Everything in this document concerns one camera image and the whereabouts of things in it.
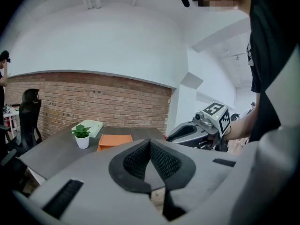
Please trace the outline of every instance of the green leaves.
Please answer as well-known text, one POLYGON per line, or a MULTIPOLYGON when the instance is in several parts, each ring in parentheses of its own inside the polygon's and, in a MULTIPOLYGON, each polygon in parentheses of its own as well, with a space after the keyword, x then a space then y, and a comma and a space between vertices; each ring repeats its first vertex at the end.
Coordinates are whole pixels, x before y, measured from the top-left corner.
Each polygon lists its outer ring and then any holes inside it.
POLYGON ((72 130, 72 133, 78 138, 85 138, 89 136, 90 132, 88 131, 91 127, 85 127, 84 125, 77 125, 76 129, 72 130))

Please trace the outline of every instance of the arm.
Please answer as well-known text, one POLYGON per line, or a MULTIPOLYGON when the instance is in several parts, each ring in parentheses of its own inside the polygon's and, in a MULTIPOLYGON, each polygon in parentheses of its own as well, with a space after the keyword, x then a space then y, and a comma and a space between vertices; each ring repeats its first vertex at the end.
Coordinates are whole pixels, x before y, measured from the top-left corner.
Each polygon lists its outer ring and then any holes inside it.
POLYGON ((231 132, 230 132, 230 128, 227 129, 226 134, 224 136, 224 140, 234 140, 234 139, 240 139, 240 138, 250 136, 258 114, 259 99, 260 99, 260 93, 257 93, 256 108, 251 113, 249 113, 246 117, 240 120, 233 121, 230 124, 231 132))
POLYGON ((8 84, 8 63, 4 60, 3 63, 4 76, 0 79, 0 86, 6 87, 8 84))

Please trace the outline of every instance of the gray table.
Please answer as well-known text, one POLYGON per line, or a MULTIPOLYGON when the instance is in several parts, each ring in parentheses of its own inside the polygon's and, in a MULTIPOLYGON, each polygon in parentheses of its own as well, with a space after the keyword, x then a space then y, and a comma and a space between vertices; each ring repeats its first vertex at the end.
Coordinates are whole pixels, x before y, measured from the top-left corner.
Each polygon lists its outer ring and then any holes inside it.
MULTIPOLYGON (((96 138, 90 138, 89 147, 80 149, 71 133, 71 128, 74 126, 75 124, 42 141, 20 156, 21 161, 47 180, 82 156, 97 151, 102 134, 131 135, 134 141, 146 138, 164 139, 162 133, 156 128, 102 127, 96 138)), ((151 184, 153 190, 165 186, 151 161, 146 169, 145 182, 151 184)))

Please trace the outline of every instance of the orange folder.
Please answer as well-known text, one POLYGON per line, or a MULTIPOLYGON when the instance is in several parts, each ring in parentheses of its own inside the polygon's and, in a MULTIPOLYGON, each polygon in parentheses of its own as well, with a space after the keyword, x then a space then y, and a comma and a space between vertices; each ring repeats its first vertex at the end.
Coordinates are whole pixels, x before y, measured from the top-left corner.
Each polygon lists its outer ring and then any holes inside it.
POLYGON ((132 142, 131 135, 107 135, 102 134, 99 140, 99 146, 97 151, 105 150, 108 148, 112 148, 114 146, 119 146, 124 143, 132 142))

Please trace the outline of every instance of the white flower pot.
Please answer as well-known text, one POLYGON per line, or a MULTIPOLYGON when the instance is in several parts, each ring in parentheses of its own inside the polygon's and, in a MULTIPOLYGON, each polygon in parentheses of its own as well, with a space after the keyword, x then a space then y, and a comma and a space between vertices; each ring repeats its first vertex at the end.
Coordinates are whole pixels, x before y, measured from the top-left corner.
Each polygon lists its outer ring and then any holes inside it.
POLYGON ((75 136, 75 138, 76 138, 78 147, 80 147, 81 149, 85 149, 89 146, 89 140, 90 140, 89 136, 87 136, 85 138, 79 138, 79 137, 75 136))

